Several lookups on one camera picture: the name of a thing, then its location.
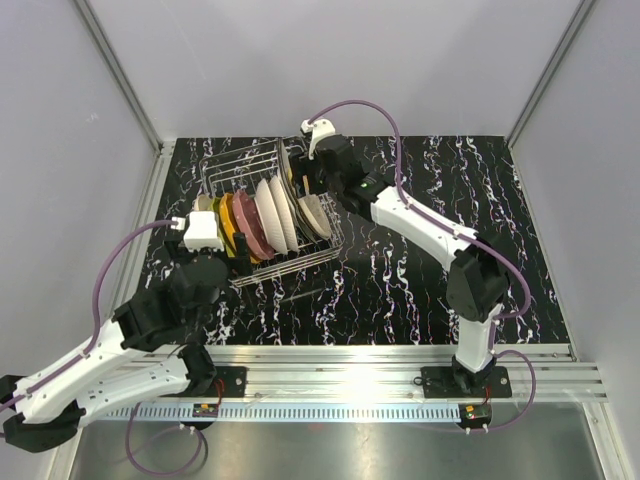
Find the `cream round plate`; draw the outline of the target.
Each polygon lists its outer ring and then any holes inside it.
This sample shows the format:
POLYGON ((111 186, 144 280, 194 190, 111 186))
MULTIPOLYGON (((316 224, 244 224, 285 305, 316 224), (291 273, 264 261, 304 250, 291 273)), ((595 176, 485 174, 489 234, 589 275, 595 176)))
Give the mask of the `cream round plate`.
POLYGON ((214 210, 214 198, 209 195, 198 195, 193 203, 195 212, 207 212, 214 210))
POLYGON ((316 194, 310 193, 309 180, 306 175, 302 177, 304 195, 298 199, 298 204, 312 231, 321 239, 328 240, 331 237, 331 225, 325 213, 322 203, 316 194))

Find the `pink polka dot plate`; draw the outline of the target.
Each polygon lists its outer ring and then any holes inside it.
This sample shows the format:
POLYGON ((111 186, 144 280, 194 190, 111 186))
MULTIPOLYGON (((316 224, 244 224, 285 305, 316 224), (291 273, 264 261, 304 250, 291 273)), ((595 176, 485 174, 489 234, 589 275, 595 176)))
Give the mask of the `pink polka dot plate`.
POLYGON ((251 253, 260 260, 271 260, 275 250, 266 240, 255 201, 243 190, 237 190, 232 197, 234 218, 241 233, 246 237, 251 253))

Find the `white square plate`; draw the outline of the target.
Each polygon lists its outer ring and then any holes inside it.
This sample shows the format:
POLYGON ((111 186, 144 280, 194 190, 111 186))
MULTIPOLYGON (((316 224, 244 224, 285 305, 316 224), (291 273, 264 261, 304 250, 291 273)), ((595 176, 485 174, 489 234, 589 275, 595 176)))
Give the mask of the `white square plate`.
POLYGON ((299 224, 299 218, 298 218, 297 203, 294 197, 292 183, 289 178, 290 164, 289 164, 288 152, 285 148, 284 140, 282 138, 278 139, 278 150, 279 150, 279 159, 281 164, 280 166, 281 180, 284 185, 285 193, 287 195, 287 201, 289 204, 289 208, 291 210, 294 226, 296 229, 298 229, 300 224, 299 224))
POLYGON ((292 208, 295 212, 297 228, 304 235, 304 237, 312 243, 319 243, 320 241, 323 241, 324 238, 320 236, 307 222, 306 217, 304 216, 297 200, 293 200, 292 208))

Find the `floral patterned brown plate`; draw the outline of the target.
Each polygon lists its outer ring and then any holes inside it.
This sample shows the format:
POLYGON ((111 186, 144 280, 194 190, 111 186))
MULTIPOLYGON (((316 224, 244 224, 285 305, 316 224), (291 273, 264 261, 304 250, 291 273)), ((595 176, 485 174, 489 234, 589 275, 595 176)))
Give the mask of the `floral patterned brown plate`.
POLYGON ((285 244, 289 251, 298 253, 299 244, 296 235, 293 215, 284 191, 284 186, 278 175, 269 181, 269 189, 274 200, 276 210, 279 216, 281 228, 284 234, 285 244))

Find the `orange polka dot plate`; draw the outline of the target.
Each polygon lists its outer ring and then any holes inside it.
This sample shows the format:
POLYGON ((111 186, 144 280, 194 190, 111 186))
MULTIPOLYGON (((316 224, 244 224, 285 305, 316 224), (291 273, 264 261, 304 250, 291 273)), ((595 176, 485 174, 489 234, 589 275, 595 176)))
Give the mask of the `orange polka dot plate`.
MULTIPOLYGON (((222 202, 220 205, 220 222, 222 232, 225 236, 225 241, 229 245, 229 250, 236 256, 235 244, 233 241, 233 234, 235 232, 240 232, 239 227, 234 218, 233 210, 232 210, 232 197, 233 194, 226 193, 222 197, 222 202)), ((262 260, 255 257, 250 251, 250 260, 253 264, 258 264, 262 260)))

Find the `green polka dot plate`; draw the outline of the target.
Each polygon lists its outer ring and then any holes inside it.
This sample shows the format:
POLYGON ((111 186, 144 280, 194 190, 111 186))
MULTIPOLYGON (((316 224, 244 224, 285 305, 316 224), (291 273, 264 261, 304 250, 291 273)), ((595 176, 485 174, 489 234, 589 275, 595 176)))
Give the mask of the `green polka dot plate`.
POLYGON ((212 211, 213 211, 217 216, 219 216, 219 215, 220 215, 220 205, 221 205, 221 202, 222 202, 222 198, 221 198, 221 197, 215 197, 215 198, 212 200, 212 203, 211 203, 211 210, 212 210, 212 211))

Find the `metal wire dish rack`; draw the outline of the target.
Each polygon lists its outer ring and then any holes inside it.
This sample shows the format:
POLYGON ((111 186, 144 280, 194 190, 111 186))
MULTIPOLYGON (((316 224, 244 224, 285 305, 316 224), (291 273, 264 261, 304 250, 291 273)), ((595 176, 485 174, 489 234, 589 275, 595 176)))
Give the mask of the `metal wire dish rack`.
MULTIPOLYGON (((244 189, 253 196, 262 179, 269 181, 276 175, 280 176, 279 138, 253 143, 203 159, 200 162, 200 168, 205 190, 213 197, 233 193, 238 189, 244 189)), ((284 137, 282 139, 288 158, 291 153, 306 152, 306 145, 301 138, 284 137)), ((299 229, 296 229, 300 248, 298 253, 292 252, 286 255, 278 253, 273 259, 255 265, 251 274, 233 279, 233 285, 244 287, 271 280, 277 276, 332 261, 340 256, 344 234, 336 211, 336 203, 326 193, 318 197, 331 225, 331 237, 319 243, 312 243, 299 229)))

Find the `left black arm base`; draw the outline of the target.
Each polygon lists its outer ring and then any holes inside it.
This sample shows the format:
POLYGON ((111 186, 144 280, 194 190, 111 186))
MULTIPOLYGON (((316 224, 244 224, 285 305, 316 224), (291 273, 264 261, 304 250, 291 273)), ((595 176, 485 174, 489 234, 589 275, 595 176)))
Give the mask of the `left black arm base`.
POLYGON ((224 399, 239 399, 245 397, 247 386, 248 368, 245 366, 222 366, 216 367, 216 376, 211 385, 202 392, 194 393, 187 391, 179 394, 184 398, 214 398, 218 397, 218 392, 222 393, 224 399))

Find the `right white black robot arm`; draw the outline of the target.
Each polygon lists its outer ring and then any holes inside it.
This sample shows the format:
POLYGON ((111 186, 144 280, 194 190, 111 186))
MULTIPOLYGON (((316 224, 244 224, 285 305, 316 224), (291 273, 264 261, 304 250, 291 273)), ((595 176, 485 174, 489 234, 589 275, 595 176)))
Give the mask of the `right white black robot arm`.
POLYGON ((446 300, 458 319, 458 343, 450 368, 454 388, 465 397, 486 389, 496 364, 496 321, 510 287, 510 262, 478 233, 427 208, 393 179, 364 170, 351 142, 331 133, 306 150, 286 155, 285 177, 309 193, 330 193, 342 207, 393 230, 420 247, 446 272, 446 300))

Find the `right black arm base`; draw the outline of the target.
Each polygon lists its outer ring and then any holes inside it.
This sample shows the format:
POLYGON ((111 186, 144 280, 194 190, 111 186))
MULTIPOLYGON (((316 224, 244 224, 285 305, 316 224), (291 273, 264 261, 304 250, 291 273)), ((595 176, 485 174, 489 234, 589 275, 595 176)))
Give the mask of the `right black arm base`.
POLYGON ((489 366, 478 373, 468 373, 453 366, 424 366, 413 384, 422 388, 426 399, 512 397, 508 371, 499 366, 489 366))

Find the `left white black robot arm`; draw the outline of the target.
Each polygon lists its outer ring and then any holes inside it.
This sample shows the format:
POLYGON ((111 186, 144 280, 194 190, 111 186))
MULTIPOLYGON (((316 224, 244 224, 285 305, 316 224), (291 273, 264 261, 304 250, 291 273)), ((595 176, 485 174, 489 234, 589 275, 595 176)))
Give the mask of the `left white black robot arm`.
POLYGON ((236 302, 229 279, 250 272, 248 251, 228 258, 217 234, 166 246, 178 266, 165 280, 136 292, 49 367, 2 377, 1 408, 14 413, 2 425, 7 444, 51 450, 106 414, 156 397, 243 397, 245 368, 216 368, 196 329, 220 303, 236 302))

